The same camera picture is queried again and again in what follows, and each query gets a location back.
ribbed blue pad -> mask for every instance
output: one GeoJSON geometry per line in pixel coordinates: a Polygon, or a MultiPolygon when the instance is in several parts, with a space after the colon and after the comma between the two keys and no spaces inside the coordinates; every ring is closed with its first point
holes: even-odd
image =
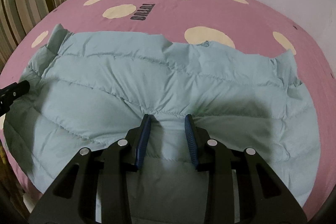
{"type": "Polygon", "coordinates": [[[193,132],[191,124],[189,122],[188,116],[185,116],[185,119],[184,119],[184,130],[185,130],[185,136],[187,137],[191,163],[195,167],[197,167],[197,165],[199,163],[198,162],[198,154],[197,154],[197,144],[196,144],[194,132],[193,132]]]}
{"type": "Polygon", "coordinates": [[[135,166],[140,169],[142,164],[143,164],[143,160],[145,158],[145,154],[146,154],[146,148],[147,148],[147,143],[148,143],[148,139],[149,139],[149,134],[151,132],[151,119],[148,116],[147,120],[145,122],[145,125],[143,127],[142,133],[141,133],[141,137],[138,143],[138,147],[136,148],[136,162],[135,162],[135,166]]]}

blue fabric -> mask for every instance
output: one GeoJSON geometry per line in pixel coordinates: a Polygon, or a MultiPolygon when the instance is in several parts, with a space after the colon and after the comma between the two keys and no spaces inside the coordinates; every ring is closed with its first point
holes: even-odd
{"type": "Polygon", "coordinates": [[[10,152],[44,192],[81,147],[98,150],[152,115],[142,169],[127,175],[133,223],[203,223],[207,173],[191,164],[184,117],[228,148],[252,147],[301,205],[320,157],[316,112],[291,51],[277,58],[136,32],[57,25],[6,115],[10,152]]]}

metal pin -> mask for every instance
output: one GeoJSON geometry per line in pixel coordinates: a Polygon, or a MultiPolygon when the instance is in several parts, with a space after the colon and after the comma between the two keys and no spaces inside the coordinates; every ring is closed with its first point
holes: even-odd
{"type": "Polygon", "coordinates": [[[82,156],[84,156],[84,155],[86,155],[86,154],[88,154],[89,153],[89,149],[88,148],[82,148],[81,150],[79,150],[79,153],[82,155],[82,156]]]}
{"type": "Polygon", "coordinates": [[[210,145],[210,146],[216,146],[217,145],[217,141],[213,140],[213,139],[210,139],[210,140],[208,140],[208,145],[210,145]]]}
{"type": "Polygon", "coordinates": [[[255,155],[255,150],[253,148],[248,148],[248,149],[246,149],[246,153],[253,156],[253,155],[255,155]]]}
{"type": "Polygon", "coordinates": [[[128,144],[128,141],[125,139],[118,140],[118,145],[119,146],[125,146],[128,144]]]}

mattress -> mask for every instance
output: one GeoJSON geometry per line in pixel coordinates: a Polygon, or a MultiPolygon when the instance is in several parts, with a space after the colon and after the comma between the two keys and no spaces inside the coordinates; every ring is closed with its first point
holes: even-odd
{"type": "MultiPolygon", "coordinates": [[[[321,157],[316,182],[304,210],[314,214],[336,181],[332,141],[336,129],[336,84],[316,42],[292,20],[255,0],[68,0],[28,33],[0,75],[0,88],[17,81],[53,27],[71,32],[134,31],[163,34],[169,41],[197,44],[214,40],[241,52],[273,58],[286,50],[295,55],[298,76],[306,84],[318,116],[321,157]]],[[[38,196],[9,156],[19,181],[38,196]]]]}

pink bed sheet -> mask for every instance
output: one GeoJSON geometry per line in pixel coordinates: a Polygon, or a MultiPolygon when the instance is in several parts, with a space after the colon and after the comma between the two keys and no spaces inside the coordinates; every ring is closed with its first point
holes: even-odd
{"type": "MultiPolygon", "coordinates": [[[[32,55],[48,41],[58,23],[71,32],[146,32],[181,43],[217,39],[241,52],[268,57],[291,49],[296,54],[299,77],[314,101],[320,130],[319,169],[304,206],[308,218],[328,197],[336,183],[336,81],[317,43],[292,20],[255,0],[68,0],[20,43],[0,75],[0,88],[19,80],[32,55]]],[[[7,154],[24,189],[38,199],[41,193],[7,154]]]]}

